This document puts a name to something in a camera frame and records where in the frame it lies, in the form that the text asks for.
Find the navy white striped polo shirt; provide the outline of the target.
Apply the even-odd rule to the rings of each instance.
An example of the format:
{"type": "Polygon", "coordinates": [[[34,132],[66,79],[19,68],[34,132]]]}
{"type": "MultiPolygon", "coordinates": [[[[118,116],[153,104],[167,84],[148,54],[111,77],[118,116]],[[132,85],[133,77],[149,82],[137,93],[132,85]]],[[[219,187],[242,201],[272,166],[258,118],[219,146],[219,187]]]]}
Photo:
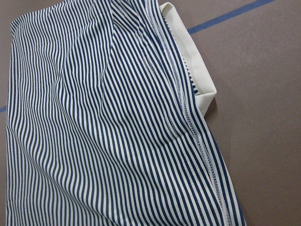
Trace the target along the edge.
{"type": "Polygon", "coordinates": [[[244,226],[173,4],[65,0],[12,33],[8,226],[244,226]]]}

